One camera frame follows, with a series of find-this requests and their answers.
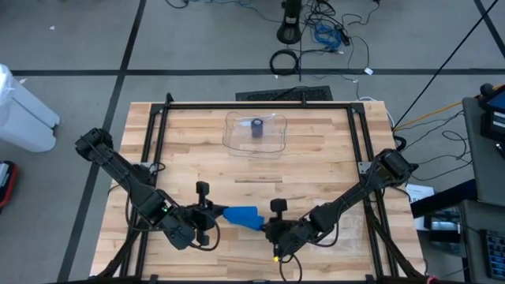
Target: red object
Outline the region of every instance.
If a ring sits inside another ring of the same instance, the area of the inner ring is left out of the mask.
[[[7,202],[9,202],[10,197],[13,194],[14,182],[17,179],[17,166],[12,162],[2,162],[9,166],[7,174],[9,175],[6,183],[0,188],[0,208],[4,207]]]

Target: wooden tabletop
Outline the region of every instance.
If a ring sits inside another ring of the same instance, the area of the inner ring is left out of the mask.
[[[150,103],[132,103],[130,107],[120,153],[131,163],[140,161],[150,107]],[[375,154],[393,148],[384,104],[365,103],[365,109]],[[161,161],[166,170],[159,173],[157,185],[178,203],[196,203],[195,183],[206,181],[211,190],[208,199],[217,204],[257,206],[260,214],[268,218],[273,215],[270,200],[286,198],[286,218],[298,219],[315,205],[336,199],[358,181],[345,110],[239,110],[244,116],[275,113],[286,117],[286,148],[278,159],[230,155],[222,138],[225,117],[231,111],[170,110]],[[357,116],[356,122],[361,129]],[[155,125],[150,161],[159,121]],[[109,195],[91,275],[105,268],[125,240],[125,199],[126,192],[121,189],[114,189]],[[415,268],[424,271],[408,198],[396,190],[386,190],[384,203],[393,240]],[[230,225],[223,218],[218,223],[222,237],[213,252],[191,248],[178,251],[163,233],[149,234],[144,277],[157,274],[161,279],[184,280],[280,279],[279,264],[272,261],[272,245],[264,233]],[[360,280],[365,274],[375,274],[362,203],[342,215],[339,228],[339,241],[334,247],[306,245],[297,252],[304,280]],[[209,234],[213,243],[215,231]],[[324,241],[334,238],[335,234],[331,234]],[[380,247],[383,269],[388,274],[382,241]],[[133,251],[130,271],[137,260],[137,250]],[[288,279],[297,279],[299,270],[294,261],[282,269]]]

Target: white trash can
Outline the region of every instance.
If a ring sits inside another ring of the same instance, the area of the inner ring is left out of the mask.
[[[0,64],[0,138],[28,151],[49,151],[59,123],[60,117]]]

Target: clear plastic container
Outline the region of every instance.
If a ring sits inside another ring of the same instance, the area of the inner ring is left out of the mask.
[[[223,145],[230,155],[278,159],[286,148],[286,129],[283,115],[245,116],[230,112],[225,120]]]

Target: concrete floor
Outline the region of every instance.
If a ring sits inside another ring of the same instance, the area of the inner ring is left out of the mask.
[[[73,143],[91,127],[110,125],[119,145],[131,102],[163,101],[167,92],[177,101],[229,101],[234,100],[235,92],[297,85],[330,85],[335,100],[355,99],[355,85],[338,76],[317,79],[306,75],[298,82],[293,76],[235,75],[235,69],[267,74],[271,55],[285,47],[275,38],[278,24],[235,4],[190,2],[188,8],[176,10],[161,0],[147,1],[130,57],[126,47],[137,9],[143,3],[0,0],[0,63],[15,71],[18,80],[27,79],[24,86],[62,117],[57,145],[50,152],[27,153],[0,142],[0,159],[12,160],[21,168],[13,199],[0,215],[2,283],[57,279],[90,173],[90,164],[75,153]],[[342,13],[365,15],[374,7],[369,0],[331,3],[337,18]],[[491,3],[482,2],[486,8]],[[253,5],[268,18],[278,20],[282,16],[279,1],[254,0]],[[504,14],[504,1],[490,13],[502,38],[505,18],[500,15]],[[377,74],[350,75],[359,81],[359,95],[384,100],[393,118],[398,119],[429,81],[429,74],[440,67],[479,17],[473,0],[382,1],[370,24],[349,28],[351,35],[367,41],[370,68]],[[318,47],[308,36],[303,44],[304,49]],[[304,67],[345,69],[350,49],[342,50],[344,55],[309,55],[304,58]],[[362,68],[365,55],[364,46],[357,41],[351,68]],[[502,84],[504,55],[505,50],[500,51],[483,22],[447,65],[446,75],[435,79],[405,121],[476,95],[483,83]],[[162,76],[123,76],[126,69],[167,69],[170,75],[158,71],[155,74]],[[216,75],[217,69],[224,71]],[[456,111],[436,118],[449,117]],[[419,127],[402,135],[412,141],[428,129]],[[462,118],[443,129],[466,136]],[[445,140],[440,132],[412,146],[405,157],[420,162],[437,155],[459,154],[462,145]],[[422,166],[417,176],[431,177],[459,165],[441,159]],[[411,182],[440,191],[471,176],[468,166],[435,180]],[[71,279],[88,276],[109,186],[110,179],[102,172],[94,186],[88,185],[92,198]],[[436,251],[425,240],[421,243],[430,274],[441,276],[461,268],[457,257]],[[462,274],[452,279],[462,279]]]

